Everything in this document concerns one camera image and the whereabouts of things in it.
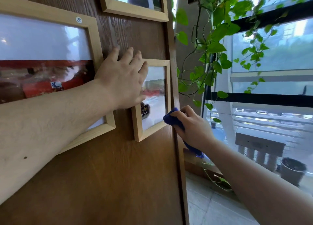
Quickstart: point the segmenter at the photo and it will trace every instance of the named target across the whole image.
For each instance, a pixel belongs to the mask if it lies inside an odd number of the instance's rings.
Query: framed photo
[[[170,61],[144,60],[148,62],[149,68],[142,94],[147,98],[131,108],[136,142],[166,126],[163,116],[171,110]]]
[[[96,18],[27,0],[0,0],[0,104],[67,90],[103,62]],[[61,152],[115,128],[113,112]]]
[[[100,0],[104,12],[167,22],[166,0]]]

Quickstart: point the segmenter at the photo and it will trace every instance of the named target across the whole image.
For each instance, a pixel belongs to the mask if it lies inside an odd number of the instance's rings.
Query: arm
[[[0,104],[0,204],[101,117],[144,100],[147,63],[140,52],[132,60],[132,48],[120,61],[118,54],[115,48],[82,86]]]
[[[184,132],[175,126],[178,135],[213,161],[260,224],[313,224],[311,196],[216,140],[190,106],[171,115],[185,127]]]

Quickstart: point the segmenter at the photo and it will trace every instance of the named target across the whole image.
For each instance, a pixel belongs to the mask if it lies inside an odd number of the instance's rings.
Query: brown wooden wall
[[[167,23],[103,13],[100,0],[30,1],[96,17],[104,56],[132,46],[143,58],[170,59],[176,72]],[[114,116],[115,130],[56,156],[0,205],[0,224],[184,224],[183,155],[172,128],[137,143],[131,110]]]

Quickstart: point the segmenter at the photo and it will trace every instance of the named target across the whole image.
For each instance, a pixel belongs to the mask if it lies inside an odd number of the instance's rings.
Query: tile floor
[[[241,203],[218,194],[209,182],[186,172],[190,225],[258,225]]]

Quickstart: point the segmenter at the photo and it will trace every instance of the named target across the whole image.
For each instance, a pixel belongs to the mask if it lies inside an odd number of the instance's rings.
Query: white logo
[[[80,23],[80,24],[82,24],[82,23],[83,23],[83,21],[81,20],[81,18],[80,18],[80,17],[76,17],[76,21],[77,21],[77,23]]]
[[[50,84],[53,89],[62,88],[62,84],[60,81],[51,81]]]

